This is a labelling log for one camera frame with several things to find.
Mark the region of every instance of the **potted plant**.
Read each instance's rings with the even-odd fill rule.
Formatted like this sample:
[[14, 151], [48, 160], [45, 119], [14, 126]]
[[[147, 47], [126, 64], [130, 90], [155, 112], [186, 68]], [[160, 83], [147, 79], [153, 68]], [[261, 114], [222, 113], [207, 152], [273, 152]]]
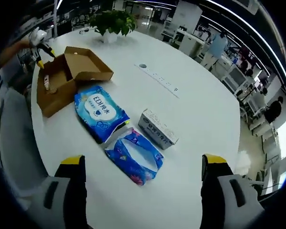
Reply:
[[126, 11], [107, 10], [93, 15], [90, 26], [102, 35], [104, 43], [112, 43], [119, 33], [126, 36], [132, 32], [136, 28], [136, 20]]

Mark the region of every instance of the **power outlet strip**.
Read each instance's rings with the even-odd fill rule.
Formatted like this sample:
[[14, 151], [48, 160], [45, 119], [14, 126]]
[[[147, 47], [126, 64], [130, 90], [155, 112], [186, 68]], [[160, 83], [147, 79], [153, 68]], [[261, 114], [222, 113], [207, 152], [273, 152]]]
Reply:
[[161, 84], [163, 87], [165, 87], [167, 90], [169, 90], [174, 96], [176, 96], [178, 99], [179, 97], [179, 89], [175, 86], [173, 86], [170, 82], [168, 82], [164, 77], [159, 76], [157, 73], [153, 72], [152, 70], [148, 69], [145, 64], [134, 64], [137, 66], [141, 71], [148, 74], [150, 77], [158, 81], [159, 84]]

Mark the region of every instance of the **green leaves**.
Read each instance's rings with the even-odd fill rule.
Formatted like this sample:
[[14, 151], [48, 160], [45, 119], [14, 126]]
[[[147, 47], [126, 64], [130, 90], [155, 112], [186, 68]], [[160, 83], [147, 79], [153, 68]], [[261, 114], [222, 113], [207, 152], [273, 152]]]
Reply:
[[108, 29], [109, 33], [127, 35], [136, 28], [134, 16], [125, 11], [113, 10], [95, 14], [90, 19], [90, 26], [95, 27], [95, 31], [102, 36]]

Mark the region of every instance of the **cardboard box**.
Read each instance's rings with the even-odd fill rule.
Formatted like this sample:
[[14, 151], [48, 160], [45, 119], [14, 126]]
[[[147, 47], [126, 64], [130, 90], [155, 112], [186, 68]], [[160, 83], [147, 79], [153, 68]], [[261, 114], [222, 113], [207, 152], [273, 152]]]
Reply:
[[167, 149], [175, 145], [179, 139], [172, 130], [160, 122], [155, 113], [148, 109], [143, 111], [139, 120], [139, 126], [161, 149]]
[[[50, 90], [46, 91], [44, 76], [49, 75]], [[74, 101], [80, 81], [111, 79], [113, 71], [89, 49], [66, 47], [64, 54], [40, 69], [37, 82], [37, 103], [46, 117]]]

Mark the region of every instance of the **wet wipes package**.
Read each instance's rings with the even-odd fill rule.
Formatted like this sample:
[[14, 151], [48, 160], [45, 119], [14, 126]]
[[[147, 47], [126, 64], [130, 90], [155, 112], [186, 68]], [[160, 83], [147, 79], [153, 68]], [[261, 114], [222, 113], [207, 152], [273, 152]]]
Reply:
[[126, 112], [100, 86], [76, 94], [74, 100], [77, 114], [98, 143], [106, 142], [116, 129], [129, 121]]
[[105, 152], [120, 170], [140, 186], [154, 179], [163, 164], [160, 152], [133, 128], [110, 143]]

